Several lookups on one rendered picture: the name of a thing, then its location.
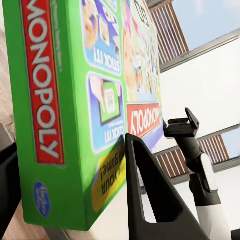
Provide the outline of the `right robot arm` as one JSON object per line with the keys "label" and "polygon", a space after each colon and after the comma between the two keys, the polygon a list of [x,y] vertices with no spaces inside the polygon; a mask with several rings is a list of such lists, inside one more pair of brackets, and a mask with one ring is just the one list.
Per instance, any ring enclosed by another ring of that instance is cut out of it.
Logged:
{"label": "right robot arm", "polygon": [[[240,240],[240,228],[230,230],[226,219],[211,160],[197,144],[195,136],[200,121],[188,107],[185,112],[188,118],[170,119],[168,125],[163,120],[163,131],[166,138],[176,140],[186,158],[186,166],[193,172],[189,188],[193,193],[199,224],[210,240]],[[194,174],[201,169],[202,173]]]}

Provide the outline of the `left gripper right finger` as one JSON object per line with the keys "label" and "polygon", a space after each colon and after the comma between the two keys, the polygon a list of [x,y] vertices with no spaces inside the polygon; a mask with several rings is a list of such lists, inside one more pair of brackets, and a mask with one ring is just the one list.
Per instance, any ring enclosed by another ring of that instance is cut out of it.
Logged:
{"label": "left gripper right finger", "polygon": [[[125,135],[125,159],[129,240],[210,240],[140,137]],[[139,173],[156,223],[145,220]]]}

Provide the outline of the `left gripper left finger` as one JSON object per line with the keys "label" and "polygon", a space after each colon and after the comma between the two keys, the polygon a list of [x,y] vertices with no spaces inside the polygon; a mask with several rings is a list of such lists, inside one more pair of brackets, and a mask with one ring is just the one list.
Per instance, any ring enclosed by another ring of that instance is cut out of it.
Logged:
{"label": "left gripper left finger", "polygon": [[0,151],[0,240],[22,200],[17,141]]}

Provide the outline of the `board game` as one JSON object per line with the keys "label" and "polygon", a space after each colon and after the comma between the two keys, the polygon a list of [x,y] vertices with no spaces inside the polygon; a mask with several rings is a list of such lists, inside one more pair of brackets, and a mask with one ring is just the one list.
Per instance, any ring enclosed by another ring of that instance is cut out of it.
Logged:
{"label": "board game", "polygon": [[146,0],[2,0],[26,224],[88,232],[165,135]]}

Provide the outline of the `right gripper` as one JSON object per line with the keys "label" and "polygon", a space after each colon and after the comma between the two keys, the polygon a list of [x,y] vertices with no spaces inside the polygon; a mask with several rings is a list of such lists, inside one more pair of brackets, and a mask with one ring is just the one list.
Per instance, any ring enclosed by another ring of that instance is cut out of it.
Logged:
{"label": "right gripper", "polygon": [[198,145],[195,136],[200,128],[200,121],[188,107],[185,108],[185,112],[189,123],[167,125],[165,120],[163,120],[163,131],[166,138],[174,138],[177,146],[182,151],[187,152],[193,150]]}

